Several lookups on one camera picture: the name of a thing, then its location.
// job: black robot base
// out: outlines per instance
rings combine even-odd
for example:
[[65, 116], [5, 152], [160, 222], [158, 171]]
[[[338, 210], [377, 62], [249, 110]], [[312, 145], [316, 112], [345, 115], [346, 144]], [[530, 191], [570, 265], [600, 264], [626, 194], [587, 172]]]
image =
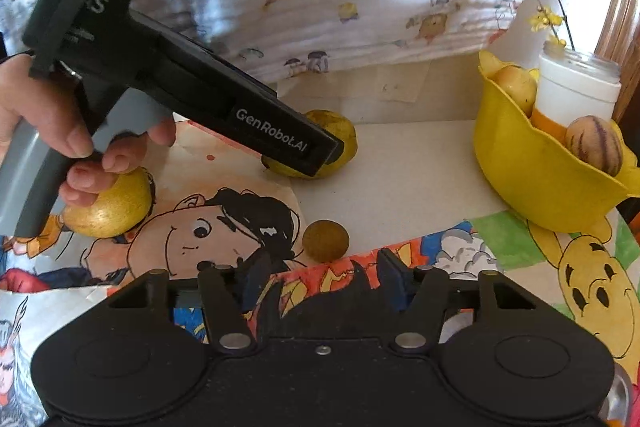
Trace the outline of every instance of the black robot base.
[[[268, 267], [240, 277], [209, 266], [177, 282], [146, 273], [36, 350], [47, 425], [606, 425], [606, 346], [507, 277], [450, 280], [382, 250], [372, 289], [353, 267], [345, 288], [284, 317]], [[260, 296], [255, 334], [242, 295]], [[195, 306], [209, 344], [172, 323], [174, 307]], [[473, 324], [439, 344], [461, 309]]]

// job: flower stem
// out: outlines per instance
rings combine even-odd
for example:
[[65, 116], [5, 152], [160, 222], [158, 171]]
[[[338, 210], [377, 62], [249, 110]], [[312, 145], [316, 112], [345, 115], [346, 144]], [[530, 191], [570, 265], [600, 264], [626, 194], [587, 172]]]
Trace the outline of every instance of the flower stem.
[[[540, 6], [540, 9], [542, 10], [542, 12], [544, 12], [545, 7], [544, 7], [544, 6], [542, 6], [542, 3], [540, 2], [540, 0], [536, 0], [536, 1], [538, 1], [538, 6]], [[549, 23], [549, 27], [551, 28], [551, 31], [554, 33], [554, 37], [555, 37], [556, 39], [558, 39], [558, 41], [559, 41], [559, 40], [560, 40], [560, 37], [558, 37], [558, 32], [556, 32], [556, 28], [555, 28], [555, 26], [553, 26], [551, 23]]]
[[560, 11], [562, 12], [562, 20], [564, 20], [564, 26], [566, 27], [567, 35], [569, 35], [569, 42], [571, 43], [571, 49], [575, 51], [574, 38], [571, 36], [571, 30], [569, 29], [569, 21], [567, 19], [566, 12], [564, 11], [564, 6], [562, 6], [562, 1], [558, 0], [558, 4], [560, 5]]

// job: yellow plastic bowl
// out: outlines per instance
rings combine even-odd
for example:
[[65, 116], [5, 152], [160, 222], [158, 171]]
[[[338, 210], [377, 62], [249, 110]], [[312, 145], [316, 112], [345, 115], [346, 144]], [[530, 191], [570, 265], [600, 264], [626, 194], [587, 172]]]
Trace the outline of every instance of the yellow plastic bowl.
[[[581, 232], [628, 197], [640, 197], [636, 156], [623, 144], [615, 177], [573, 156], [558, 140], [533, 127], [489, 76], [516, 66], [480, 52], [484, 89], [474, 149], [480, 168], [502, 199], [521, 216], [555, 232]], [[612, 122], [622, 141], [618, 126]]]

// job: yellow flower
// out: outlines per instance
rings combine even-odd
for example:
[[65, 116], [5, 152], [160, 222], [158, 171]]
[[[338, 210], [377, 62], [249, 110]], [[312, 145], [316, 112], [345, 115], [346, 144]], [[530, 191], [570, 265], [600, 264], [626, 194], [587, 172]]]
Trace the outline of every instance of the yellow flower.
[[549, 6], [538, 8], [538, 13], [529, 19], [532, 31], [539, 32], [548, 26], [560, 26], [562, 17], [551, 11]]
[[531, 25], [531, 31], [539, 32], [549, 26], [549, 19], [544, 12], [537, 13], [533, 17], [529, 18], [529, 24]]
[[563, 48], [566, 47], [566, 41], [564, 39], [558, 39], [555, 35], [549, 35], [547, 40], [557, 46], [562, 46]]
[[546, 16], [549, 19], [549, 22], [551, 22], [553, 26], [559, 26], [559, 25], [562, 24], [562, 17], [561, 16], [556, 15], [551, 10], [549, 10], [549, 12], [545, 12], [545, 13], [546, 13]]

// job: white plastic container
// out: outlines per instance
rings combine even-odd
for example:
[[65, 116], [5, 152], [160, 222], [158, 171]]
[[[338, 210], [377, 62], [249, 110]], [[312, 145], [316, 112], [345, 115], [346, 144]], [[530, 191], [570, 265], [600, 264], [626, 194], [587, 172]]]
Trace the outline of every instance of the white plastic container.
[[581, 116], [610, 120], [620, 94], [620, 67], [611, 60], [546, 42], [531, 123], [564, 143], [569, 124]]

